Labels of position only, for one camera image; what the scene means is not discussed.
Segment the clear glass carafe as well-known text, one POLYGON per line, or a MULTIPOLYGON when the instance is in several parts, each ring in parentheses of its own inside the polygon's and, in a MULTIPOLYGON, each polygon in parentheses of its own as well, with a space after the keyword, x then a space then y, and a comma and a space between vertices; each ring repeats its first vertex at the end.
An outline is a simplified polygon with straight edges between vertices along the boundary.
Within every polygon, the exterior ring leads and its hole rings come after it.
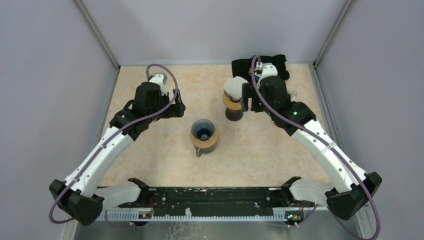
POLYGON ((209 154, 211 152, 213 152, 216 149, 216 146, 211 146, 209 148, 199 148, 197 146, 194 147, 195 148, 195 156, 196 157, 201 157, 203 154, 209 154))

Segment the orange coffee filter pack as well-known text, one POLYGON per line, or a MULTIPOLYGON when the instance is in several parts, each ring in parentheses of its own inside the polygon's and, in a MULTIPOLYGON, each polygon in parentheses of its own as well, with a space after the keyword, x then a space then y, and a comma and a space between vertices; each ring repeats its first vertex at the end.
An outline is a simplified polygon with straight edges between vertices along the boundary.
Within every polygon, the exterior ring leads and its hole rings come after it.
POLYGON ((290 97, 290 101, 291 102, 296 102, 297 101, 297 91, 295 89, 288 90, 288 94, 289 94, 289 97, 290 97))

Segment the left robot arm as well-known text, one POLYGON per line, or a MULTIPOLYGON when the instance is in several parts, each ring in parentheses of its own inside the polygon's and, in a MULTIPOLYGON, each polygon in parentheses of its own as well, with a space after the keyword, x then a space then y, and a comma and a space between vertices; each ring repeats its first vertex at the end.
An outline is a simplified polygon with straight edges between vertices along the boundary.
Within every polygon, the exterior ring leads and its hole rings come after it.
POLYGON ((130 178, 109 187, 100 187, 99 183, 152 122, 181 118, 185 109, 179 88, 173 89, 170 97, 159 84, 143 82, 136 88, 134 98, 114 115, 105 134, 81 165, 64 180, 52 181, 49 190, 54 198, 53 206, 83 226, 92 224, 103 211, 122 204, 146 206, 150 193, 141 180, 130 178))

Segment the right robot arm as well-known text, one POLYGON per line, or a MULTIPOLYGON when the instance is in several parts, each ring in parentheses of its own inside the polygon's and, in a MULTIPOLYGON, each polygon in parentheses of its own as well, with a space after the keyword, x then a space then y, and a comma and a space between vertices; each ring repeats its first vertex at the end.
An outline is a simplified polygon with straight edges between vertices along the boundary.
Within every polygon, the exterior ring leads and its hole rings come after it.
POLYGON ((282 185, 281 199, 287 206, 308 201, 328 207, 338 218, 349 220, 374 196, 382 183, 377 172, 355 164, 323 129, 316 115, 303 102, 291 101, 286 83, 279 76, 241 85, 241 109, 265 112, 274 124, 300 143, 318 162, 331 183, 292 177, 282 185))

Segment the blue glass dripper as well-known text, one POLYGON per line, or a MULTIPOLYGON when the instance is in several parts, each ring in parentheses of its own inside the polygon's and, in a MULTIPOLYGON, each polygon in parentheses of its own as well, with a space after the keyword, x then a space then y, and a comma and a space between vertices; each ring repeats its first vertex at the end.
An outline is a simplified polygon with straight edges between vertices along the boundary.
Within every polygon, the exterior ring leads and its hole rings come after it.
POLYGON ((198 119, 191 126, 191 134, 200 141, 209 140, 215 133, 215 125, 209 119, 198 119))

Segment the white paper coffee filter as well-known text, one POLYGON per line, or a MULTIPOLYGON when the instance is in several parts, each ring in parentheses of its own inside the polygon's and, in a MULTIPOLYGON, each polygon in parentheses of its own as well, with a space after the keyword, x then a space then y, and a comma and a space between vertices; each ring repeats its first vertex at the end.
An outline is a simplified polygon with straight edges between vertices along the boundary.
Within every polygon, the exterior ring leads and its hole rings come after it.
POLYGON ((230 95, 235 99, 241 99, 243 84, 246 84, 246 83, 249 83, 249 82, 240 76, 228 78, 223 87, 224 94, 230 95))

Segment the clear ribbed glass dripper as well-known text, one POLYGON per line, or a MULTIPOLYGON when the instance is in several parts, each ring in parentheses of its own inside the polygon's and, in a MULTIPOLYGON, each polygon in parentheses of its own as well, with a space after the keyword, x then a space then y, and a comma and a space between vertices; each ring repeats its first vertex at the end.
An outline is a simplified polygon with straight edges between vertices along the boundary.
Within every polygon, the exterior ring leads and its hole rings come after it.
POLYGON ((241 101, 241 99, 240 98, 233 98, 231 95, 226 95, 226 97, 231 101, 231 102, 234 102, 234 103, 237 103, 237 102, 240 102, 241 101))

